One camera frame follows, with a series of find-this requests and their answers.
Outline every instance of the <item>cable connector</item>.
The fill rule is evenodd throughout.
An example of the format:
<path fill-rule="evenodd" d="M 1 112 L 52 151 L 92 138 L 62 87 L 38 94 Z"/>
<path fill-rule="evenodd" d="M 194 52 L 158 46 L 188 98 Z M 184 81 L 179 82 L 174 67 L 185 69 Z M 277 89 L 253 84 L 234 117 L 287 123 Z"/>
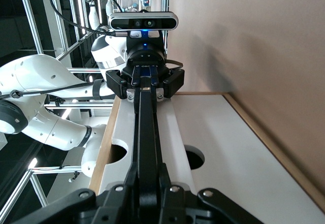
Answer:
<path fill-rule="evenodd" d="M 10 92 L 9 96 L 10 98 L 19 99 L 20 97 L 22 97 L 22 93 L 18 90 L 13 90 Z"/>

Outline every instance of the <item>fluorescent light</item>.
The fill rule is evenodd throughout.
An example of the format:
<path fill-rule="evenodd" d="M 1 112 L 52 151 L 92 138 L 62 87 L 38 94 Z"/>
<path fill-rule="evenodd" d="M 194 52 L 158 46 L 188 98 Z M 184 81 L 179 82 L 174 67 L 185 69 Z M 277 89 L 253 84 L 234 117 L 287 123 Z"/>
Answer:
<path fill-rule="evenodd" d="M 103 23 L 103 19 L 102 19 L 102 7 L 101 7 L 101 0 L 97 0 L 98 3 L 98 14 L 100 16 L 100 24 Z"/>
<path fill-rule="evenodd" d="M 63 120 L 66 120 L 66 118 L 69 116 L 71 110 L 72 110 L 72 108 L 66 109 L 66 111 L 63 113 L 63 115 L 62 115 L 61 118 L 62 118 Z"/>
<path fill-rule="evenodd" d="M 34 158 L 32 159 L 32 161 L 30 162 L 29 166 L 28 166 L 28 169 L 31 169 L 31 168 L 34 168 L 37 164 L 37 159 Z"/>
<path fill-rule="evenodd" d="M 82 10 L 82 5 L 81 5 L 81 0 L 78 0 L 78 8 L 79 8 L 79 15 L 80 15 L 80 22 L 81 22 L 81 26 L 85 26 L 85 20 L 84 20 L 84 16 L 83 16 L 83 10 Z M 86 34 L 86 30 L 82 29 L 82 33 L 85 35 Z"/>

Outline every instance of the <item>camera lens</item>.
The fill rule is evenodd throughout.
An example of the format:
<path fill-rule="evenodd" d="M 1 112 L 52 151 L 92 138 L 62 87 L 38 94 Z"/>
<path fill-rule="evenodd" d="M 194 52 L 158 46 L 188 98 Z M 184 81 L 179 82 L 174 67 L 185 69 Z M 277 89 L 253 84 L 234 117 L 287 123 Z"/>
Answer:
<path fill-rule="evenodd" d="M 154 27 L 155 22 L 153 20 L 147 20 L 147 21 L 144 22 L 144 25 L 146 27 Z"/>
<path fill-rule="evenodd" d="M 141 21 L 140 20 L 135 20 L 134 21 L 134 26 L 135 27 L 140 27 L 141 26 Z"/>

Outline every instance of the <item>wooden edge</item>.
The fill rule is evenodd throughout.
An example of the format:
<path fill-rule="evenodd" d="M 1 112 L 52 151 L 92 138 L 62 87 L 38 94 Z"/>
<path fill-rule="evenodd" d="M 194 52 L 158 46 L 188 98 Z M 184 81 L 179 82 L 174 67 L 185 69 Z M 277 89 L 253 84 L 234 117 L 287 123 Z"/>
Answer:
<path fill-rule="evenodd" d="M 175 95 L 216 95 L 216 94 L 227 94 L 226 92 L 176 92 Z"/>
<path fill-rule="evenodd" d="M 100 190 L 104 167 L 109 161 L 109 155 L 112 146 L 112 135 L 113 135 L 115 121 L 116 121 L 118 109 L 120 107 L 120 103 L 121 103 L 121 99 L 116 96 L 113 103 L 110 118 L 108 119 L 108 123 L 105 128 L 100 151 L 98 153 L 98 157 L 96 160 L 96 166 L 90 180 L 89 188 L 93 190 L 96 195 L 98 195 Z"/>
<path fill-rule="evenodd" d="M 258 136 L 268 150 L 282 164 L 300 187 L 309 195 L 314 203 L 325 213 L 325 196 L 321 191 L 303 174 L 303 172 L 294 164 L 294 162 L 283 152 L 277 143 L 244 111 L 230 94 L 224 94 L 223 97 L 246 122 L 251 130 Z"/>

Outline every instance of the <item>screw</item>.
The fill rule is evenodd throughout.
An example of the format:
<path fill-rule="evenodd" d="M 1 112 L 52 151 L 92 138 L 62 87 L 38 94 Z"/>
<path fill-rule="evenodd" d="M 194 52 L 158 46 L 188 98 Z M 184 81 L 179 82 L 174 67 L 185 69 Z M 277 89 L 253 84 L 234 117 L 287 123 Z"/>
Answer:
<path fill-rule="evenodd" d="M 204 195 L 205 197 L 211 197 L 211 196 L 213 196 L 213 192 L 210 191 L 210 190 L 205 190 L 205 191 L 203 192 L 203 195 Z"/>
<path fill-rule="evenodd" d="M 88 192 L 82 192 L 79 197 L 81 198 L 87 198 L 89 196 L 89 193 Z"/>
<path fill-rule="evenodd" d="M 178 186 L 172 186 L 169 190 L 170 190 L 170 192 L 176 193 L 176 192 L 178 192 L 179 187 Z"/>
<path fill-rule="evenodd" d="M 115 191 L 121 192 L 124 189 L 123 186 L 119 186 L 115 188 Z"/>

